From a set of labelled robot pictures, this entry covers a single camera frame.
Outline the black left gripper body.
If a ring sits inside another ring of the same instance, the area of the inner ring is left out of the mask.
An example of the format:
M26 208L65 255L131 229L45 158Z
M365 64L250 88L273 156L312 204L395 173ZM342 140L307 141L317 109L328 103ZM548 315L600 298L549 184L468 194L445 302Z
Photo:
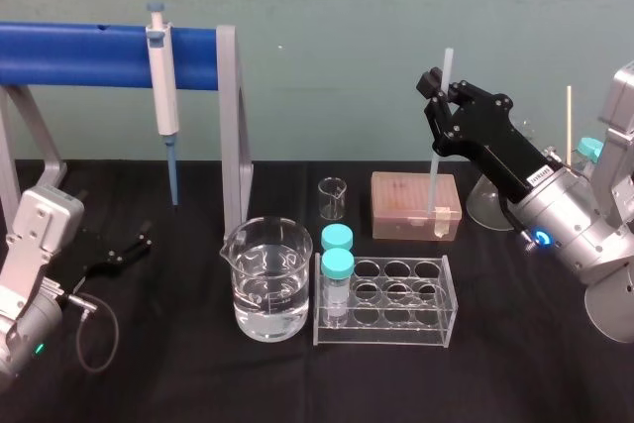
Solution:
M74 243L78 246L78 260L82 276L86 279L113 278L130 265L123 252L109 247L95 232L81 229Z

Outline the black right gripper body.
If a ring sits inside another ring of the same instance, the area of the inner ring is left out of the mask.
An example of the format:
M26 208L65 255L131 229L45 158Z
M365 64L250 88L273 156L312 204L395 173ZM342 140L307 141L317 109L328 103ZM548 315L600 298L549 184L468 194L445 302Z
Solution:
M554 175L554 166L526 139L510 119L512 100L466 82L466 103L452 113L450 143L434 146L443 157L468 159L498 191L517 204Z

